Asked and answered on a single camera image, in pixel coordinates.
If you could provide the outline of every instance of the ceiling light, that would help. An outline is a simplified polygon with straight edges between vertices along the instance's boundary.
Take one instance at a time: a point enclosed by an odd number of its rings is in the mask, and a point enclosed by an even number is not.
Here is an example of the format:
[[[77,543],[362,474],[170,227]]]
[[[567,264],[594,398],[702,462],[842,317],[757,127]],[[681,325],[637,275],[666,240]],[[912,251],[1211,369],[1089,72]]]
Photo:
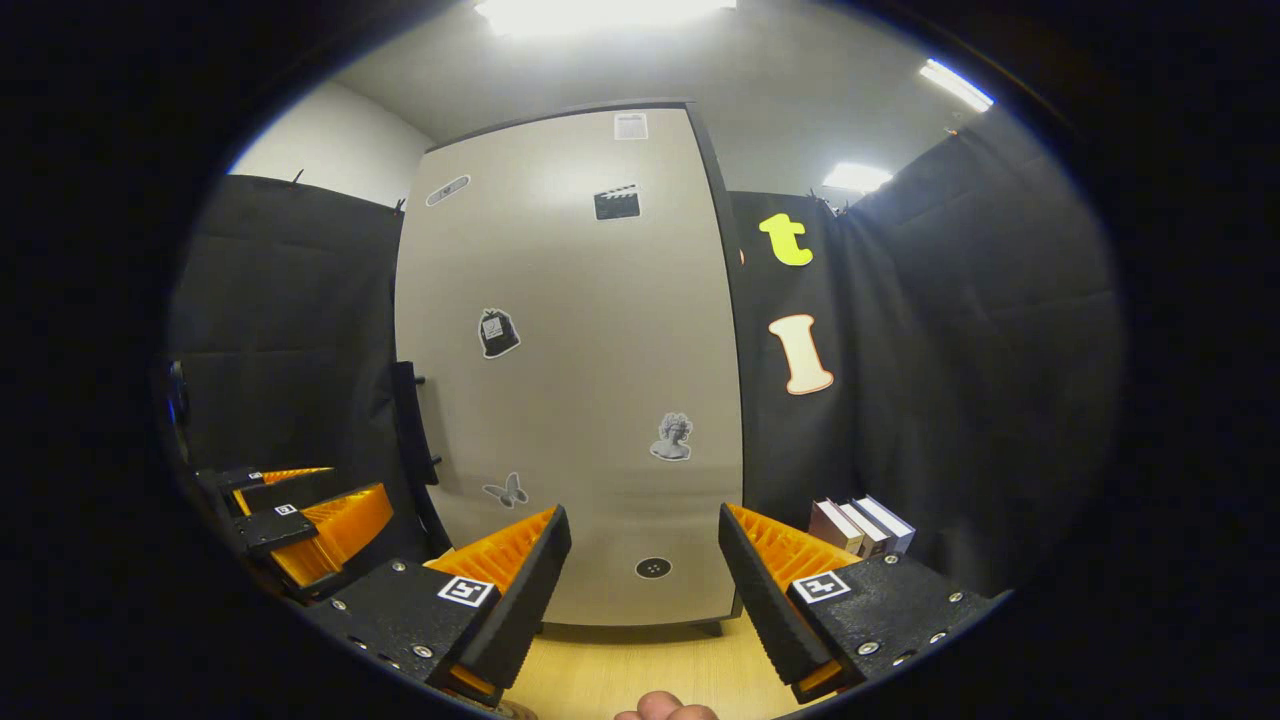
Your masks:
[[[970,108],[983,113],[996,101],[987,97],[984,92],[969,83],[969,81],[951,72],[951,68],[931,59],[920,68],[920,74],[936,82],[938,87],[964,100]]]
[[[673,24],[736,6],[737,0],[484,0],[475,8],[498,35],[566,35]]]
[[[827,187],[840,187],[844,190],[856,190],[859,192],[874,192],[879,186],[893,179],[891,173],[867,165],[854,163],[836,163],[836,169],[831,170],[822,184]]]

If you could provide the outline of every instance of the book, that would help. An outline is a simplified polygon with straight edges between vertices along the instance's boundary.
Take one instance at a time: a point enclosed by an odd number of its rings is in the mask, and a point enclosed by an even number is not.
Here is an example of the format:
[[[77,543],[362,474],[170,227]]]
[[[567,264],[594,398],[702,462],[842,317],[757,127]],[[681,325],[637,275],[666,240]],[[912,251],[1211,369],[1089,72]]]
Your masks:
[[[873,523],[867,515],[861,514],[849,502],[841,505],[840,510],[845,514],[845,518],[849,518],[849,521],[852,523],[854,527],[863,532],[863,551],[855,552],[854,555],[867,560],[886,552],[890,539],[887,532],[881,529],[879,525]]]
[[[906,548],[911,544],[911,538],[915,537],[915,528],[908,525],[901,518],[869,495],[858,501],[858,507],[892,537],[887,552],[906,552]]]
[[[863,546],[863,532],[850,523],[829,498],[813,503],[809,514],[809,534],[854,555],[858,555]]]

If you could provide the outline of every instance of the sticker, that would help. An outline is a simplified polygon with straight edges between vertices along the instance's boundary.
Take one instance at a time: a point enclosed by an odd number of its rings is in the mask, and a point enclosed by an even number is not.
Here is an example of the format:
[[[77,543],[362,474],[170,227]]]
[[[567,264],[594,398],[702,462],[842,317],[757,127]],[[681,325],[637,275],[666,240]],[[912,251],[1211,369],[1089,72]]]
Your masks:
[[[836,382],[836,375],[822,366],[810,327],[813,315],[790,315],[769,323],[769,332],[782,341],[782,352],[791,368],[791,379],[787,380],[787,392],[791,395],[818,392]]]
[[[520,475],[507,475],[507,487],[484,486],[484,491],[498,498],[503,507],[511,510],[517,502],[529,502],[529,493],[520,487]]]
[[[511,323],[511,315],[497,307],[485,307],[477,332],[486,360],[502,357],[520,346],[520,336]]]
[[[493,583],[458,577],[449,580],[436,594],[461,605],[480,607],[490,592],[493,592]]]
[[[760,231],[769,233],[769,242],[773,245],[773,256],[783,265],[799,268],[813,263],[813,250],[801,249],[796,243],[796,236],[804,234],[804,225],[792,223],[791,217],[786,213],[778,213],[760,223]]]
[[[646,557],[636,562],[636,575],[646,580],[657,580],[671,573],[671,560],[666,557]]]
[[[662,439],[649,446],[649,454],[667,462],[689,460],[694,450],[685,445],[685,441],[692,432],[694,424],[689,420],[689,415],[667,413],[658,424],[658,437]]]
[[[801,578],[791,584],[795,585],[796,592],[809,605],[849,592],[849,585],[829,570],[812,578]]]
[[[594,197],[596,220],[640,217],[640,187],[635,183],[596,192]]]
[[[613,115],[613,140],[649,140],[649,118],[644,113]]]
[[[447,197],[453,197],[453,193],[456,193],[457,191],[462,190],[468,184],[471,184],[471,176],[462,176],[461,178],[451,182],[449,184],[436,190],[431,195],[428,195],[426,206],[430,208],[431,205],[435,205]]]

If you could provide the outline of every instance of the black handle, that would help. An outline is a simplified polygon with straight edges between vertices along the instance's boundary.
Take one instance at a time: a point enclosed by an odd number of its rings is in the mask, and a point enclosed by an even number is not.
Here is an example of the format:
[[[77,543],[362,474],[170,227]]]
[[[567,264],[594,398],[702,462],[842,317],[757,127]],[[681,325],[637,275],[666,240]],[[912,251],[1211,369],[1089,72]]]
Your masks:
[[[411,484],[438,486],[440,478],[435,474],[438,455],[431,455],[422,430],[422,413],[417,407],[417,375],[413,364],[392,364],[392,398],[396,402],[396,436],[401,447],[401,461],[404,475]]]

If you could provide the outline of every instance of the statue bust sticker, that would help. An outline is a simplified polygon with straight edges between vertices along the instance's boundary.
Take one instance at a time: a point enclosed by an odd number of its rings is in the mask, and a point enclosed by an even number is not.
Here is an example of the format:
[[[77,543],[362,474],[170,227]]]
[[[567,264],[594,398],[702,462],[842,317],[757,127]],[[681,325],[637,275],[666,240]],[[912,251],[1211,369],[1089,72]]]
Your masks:
[[[667,413],[658,425],[658,437],[662,439],[649,446],[649,454],[658,460],[668,462],[689,460],[689,456],[694,451],[685,445],[685,441],[689,439],[689,433],[692,432],[694,424],[689,420],[689,415],[684,413]]]

